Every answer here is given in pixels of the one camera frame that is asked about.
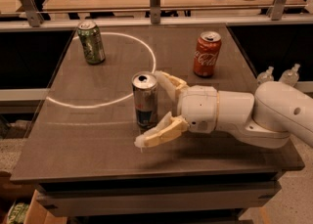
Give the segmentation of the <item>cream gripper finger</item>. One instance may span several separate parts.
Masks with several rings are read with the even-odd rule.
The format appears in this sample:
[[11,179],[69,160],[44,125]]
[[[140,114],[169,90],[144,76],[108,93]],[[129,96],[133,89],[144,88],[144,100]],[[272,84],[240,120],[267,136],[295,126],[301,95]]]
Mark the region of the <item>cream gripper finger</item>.
[[175,102],[180,93],[188,88],[187,82],[181,78],[173,76],[167,72],[156,70],[156,80],[159,85],[166,91],[172,102]]
[[185,118],[168,112],[155,127],[139,135],[134,145],[139,149],[156,147],[177,139],[188,129],[189,124]]

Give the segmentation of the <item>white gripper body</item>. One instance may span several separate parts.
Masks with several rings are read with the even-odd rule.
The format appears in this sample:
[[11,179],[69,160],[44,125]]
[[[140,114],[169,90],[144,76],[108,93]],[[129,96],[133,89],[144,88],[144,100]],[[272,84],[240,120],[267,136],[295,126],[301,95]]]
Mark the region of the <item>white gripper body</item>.
[[217,90],[210,86],[192,86],[179,97],[177,112],[194,133],[210,133],[217,118]]

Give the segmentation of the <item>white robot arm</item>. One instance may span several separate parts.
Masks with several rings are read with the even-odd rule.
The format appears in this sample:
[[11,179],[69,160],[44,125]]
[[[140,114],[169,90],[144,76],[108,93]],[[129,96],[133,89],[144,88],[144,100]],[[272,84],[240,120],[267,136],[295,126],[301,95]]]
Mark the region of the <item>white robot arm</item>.
[[142,71],[132,79],[135,107],[147,120],[157,107],[162,87],[177,105],[161,121],[135,139],[149,148],[177,139],[186,131],[209,134],[223,131],[237,140],[268,149],[281,148],[291,135],[313,146],[313,99],[286,83],[267,81],[253,94],[190,86],[163,71]]

